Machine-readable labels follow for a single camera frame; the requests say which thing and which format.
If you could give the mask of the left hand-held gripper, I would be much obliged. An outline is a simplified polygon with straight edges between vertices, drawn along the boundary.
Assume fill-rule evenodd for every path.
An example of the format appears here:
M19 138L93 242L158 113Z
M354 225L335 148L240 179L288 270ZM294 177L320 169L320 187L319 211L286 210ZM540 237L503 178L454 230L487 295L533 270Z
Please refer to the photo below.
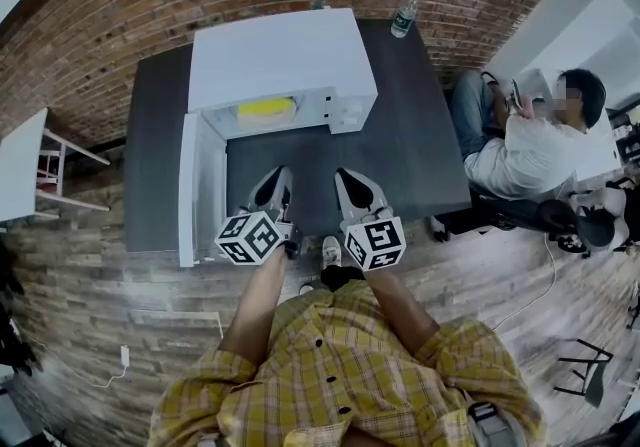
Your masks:
M292 191L291 169L278 166L252 189L248 205L225 220L215 243L234 265L261 265L280 246L289 259L299 255L303 236L287 217Z

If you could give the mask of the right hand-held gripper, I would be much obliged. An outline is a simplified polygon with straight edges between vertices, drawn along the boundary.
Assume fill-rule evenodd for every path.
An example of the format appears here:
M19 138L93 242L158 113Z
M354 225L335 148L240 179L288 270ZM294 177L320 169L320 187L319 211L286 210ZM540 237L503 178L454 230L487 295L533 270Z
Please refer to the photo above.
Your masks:
M382 188L365 175L338 168L335 188L347 222L344 246L363 272L396 265L406 250L401 219L395 216Z

